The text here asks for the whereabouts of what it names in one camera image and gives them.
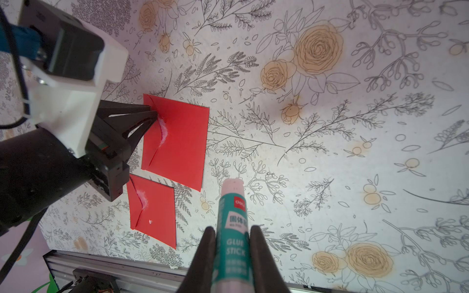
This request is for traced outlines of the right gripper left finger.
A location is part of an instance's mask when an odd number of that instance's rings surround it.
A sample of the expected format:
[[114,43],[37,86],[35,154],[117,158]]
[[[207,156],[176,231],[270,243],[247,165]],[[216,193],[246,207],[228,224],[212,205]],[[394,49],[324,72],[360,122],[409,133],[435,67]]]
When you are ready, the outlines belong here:
[[216,232],[207,227],[177,293],[210,293],[216,252]]

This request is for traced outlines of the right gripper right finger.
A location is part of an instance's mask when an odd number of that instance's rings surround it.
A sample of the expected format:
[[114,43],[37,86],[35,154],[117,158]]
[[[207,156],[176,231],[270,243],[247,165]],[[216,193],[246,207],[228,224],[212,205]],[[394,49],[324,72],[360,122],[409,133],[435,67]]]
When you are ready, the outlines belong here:
[[260,226],[250,230],[250,254],[256,293],[289,293]]

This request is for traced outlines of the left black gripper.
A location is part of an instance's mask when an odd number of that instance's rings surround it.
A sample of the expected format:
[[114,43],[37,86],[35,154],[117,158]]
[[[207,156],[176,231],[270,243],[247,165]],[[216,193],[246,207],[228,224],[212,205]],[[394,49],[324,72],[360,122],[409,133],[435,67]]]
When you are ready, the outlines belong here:
[[85,147],[91,167],[88,183],[106,200],[114,201],[129,180],[131,151],[157,122],[158,113],[147,105],[101,100],[96,116],[106,121],[93,122]]

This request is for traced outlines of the white green glue stick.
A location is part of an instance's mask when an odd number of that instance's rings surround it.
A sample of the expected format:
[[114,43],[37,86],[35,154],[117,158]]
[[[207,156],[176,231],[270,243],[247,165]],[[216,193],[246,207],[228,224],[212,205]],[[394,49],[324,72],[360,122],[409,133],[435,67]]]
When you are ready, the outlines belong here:
[[244,183],[241,179],[225,179],[219,199],[211,292],[254,291]]

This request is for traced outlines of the red envelope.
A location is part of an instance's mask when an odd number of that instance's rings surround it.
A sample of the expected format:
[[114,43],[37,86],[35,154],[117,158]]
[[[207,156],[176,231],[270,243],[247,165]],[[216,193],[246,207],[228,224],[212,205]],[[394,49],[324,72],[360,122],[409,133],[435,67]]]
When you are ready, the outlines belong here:
[[174,188],[131,175],[127,193],[130,228],[177,248]]
[[210,109],[148,94],[144,105],[158,118],[144,135],[141,169],[202,190]]

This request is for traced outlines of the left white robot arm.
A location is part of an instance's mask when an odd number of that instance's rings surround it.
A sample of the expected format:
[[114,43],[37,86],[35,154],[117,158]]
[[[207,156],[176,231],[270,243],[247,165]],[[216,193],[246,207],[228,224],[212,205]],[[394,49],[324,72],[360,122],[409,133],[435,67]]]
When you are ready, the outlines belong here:
[[1,234],[30,221],[1,269],[2,280],[50,205],[86,182],[109,201],[122,195],[129,182],[128,161],[157,121],[150,106],[103,100],[81,158],[42,127],[1,142]]

